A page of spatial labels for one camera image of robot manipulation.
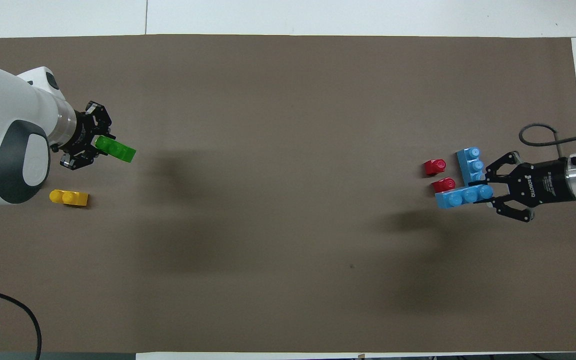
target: black cable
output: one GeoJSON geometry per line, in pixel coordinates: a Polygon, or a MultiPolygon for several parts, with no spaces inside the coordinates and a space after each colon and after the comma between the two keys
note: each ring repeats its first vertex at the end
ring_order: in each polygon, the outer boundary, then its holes
{"type": "Polygon", "coordinates": [[[557,153],[559,155],[559,157],[562,157],[562,149],[560,148],[560,144],[565,144],[567,142],[574,142],[576,141],[576,136],[572,136],[572,137],[566,137],[565,139],[559,139],[558,135],[557,135],[557,130],[555,130],[554,127],[548,125],[547,123],[539,123],[539,122],[535,122],[535,123],[530,123],[524,127],[521,128],[521,130],[519,130],[519,141],[521,141],[522,143],[528,145],[528,146],[557,146],[557,153]],[[555,141],[548,141],[548,142],[531,142],[528,141],[524,138],[524,132],[530,128],[534,128],[535,126],[539,126],[541,128],[546,128],[548,130],[550,130],[553,134],[553,136],[555,137],[555,141]]]}
{"type": "Polygon", "coordinates": [[[35,317],[35,314],[33,313],[32,310],[30,310],[28,306],[24,305],[22,301],[19,301],[14,297],[7,296],[6,294],[2,294],[0,292],[0,299],[10,301],[10,303],[17,305],[19,308],[22,308],[25,311],[25,313],[28,314],[30,320],[32,320],[32,325],[34,325],[34,331],[37,333],[37,351],[34,354],[34,360],[39,360],[39,357],[42,355],[42,331],[39,328],[39,321],[37,321],[37,317],[35,317]]]}

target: mega bloks brick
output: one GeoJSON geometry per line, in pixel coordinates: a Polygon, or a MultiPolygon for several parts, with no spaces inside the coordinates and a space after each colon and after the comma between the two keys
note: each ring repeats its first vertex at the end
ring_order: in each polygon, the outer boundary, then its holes
{"type": "Polygon", "coordinates": [[[106,136],[99,136],[94,142],[94,147],[127,163],[133,161],[137,152],[134,148],[106,136]]]}
{"type": "Polygon", "coordinates": [[[434,188],[435,193],[451,191],[455,188],[455,186],[457,186],[457,183],[450,177],[444,177],[441,180],[437,180],[432,183],[432,187],[434,188]]]}
{"type": "Polygon", "coordinates": [[[463,184],[469,186],[471,182],[482,180],[484,175],[484,162],[480,160],[480,148],[477,146],[457,151],[457,161],[461,169],[463,184]]]}
{"type": "Polygon", "coordinates": [[[459,207],[464,204],[490,199],[492,196],[493,189],[490,185],[464,186],[434,194],[437,206],[441,209],[459,207]]]}
{"type": "Polygon", "coordinates": [[[58,204],[85,207],[88,204],[88,193],[54,189],[50,192],[50,201],[58,204]]]}
{"type": "Polygon", "coordinates": [[[446,170],[446,162],[443,159],[428,160],[423,163],[423,167],[426,175],[435,176],[446,170]]]}

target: brown paper mat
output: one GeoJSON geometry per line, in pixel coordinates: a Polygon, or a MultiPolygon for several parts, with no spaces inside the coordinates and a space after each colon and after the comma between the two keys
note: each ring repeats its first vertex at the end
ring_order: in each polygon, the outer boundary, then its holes
{"type": "MultiPolygon", "coordinates": [[[[137,148],[77,171],[54,155],[0,207],[0,291],[46,351],[576,351],[576,203],[529,224],[440,210],[421,175],[444,158],[461,184],[468,146],[554,159],[517,132],[576,135],[569,39],[0,39],[0,68],[37,66],[137,148]]],[[[33,342],[0,303],[0,351],[33,342]]]]}

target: red toy block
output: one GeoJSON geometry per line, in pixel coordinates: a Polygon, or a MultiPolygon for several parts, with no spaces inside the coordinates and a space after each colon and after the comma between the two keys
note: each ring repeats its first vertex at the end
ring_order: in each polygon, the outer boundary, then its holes
{"type": "Polygon", "coordinates": [[[432,187],[434,187],[434,192],[441,193],[446,191],[452,191],[452,189],[457,186],[455,180],[452,180],[450,177],[444,177],[441,180],[435,181],[432,183],[432,187]]]}
{"type": "Polygon", "coordinates": [[[423,167],[426,175],[435,176],[446,170],[446,162],[443,159],[428,160],[423,163],[423,167]]]}

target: blue toy block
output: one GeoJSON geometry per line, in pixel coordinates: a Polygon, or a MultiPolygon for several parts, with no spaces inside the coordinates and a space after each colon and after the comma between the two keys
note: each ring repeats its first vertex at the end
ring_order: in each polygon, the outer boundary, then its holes
{"type": "Polygon", "coordinates": [[[490,199],[493,189],[490,185],[464,186],[434,194],[440,209],[459,207],[460,205],[490,199]]]}
{"type": "Polygon", "coordinates": [[[457,151],[457,160],[465,186],[483,179],[484,162],[480,160],[480,148],[473,146],[457,151]]]}

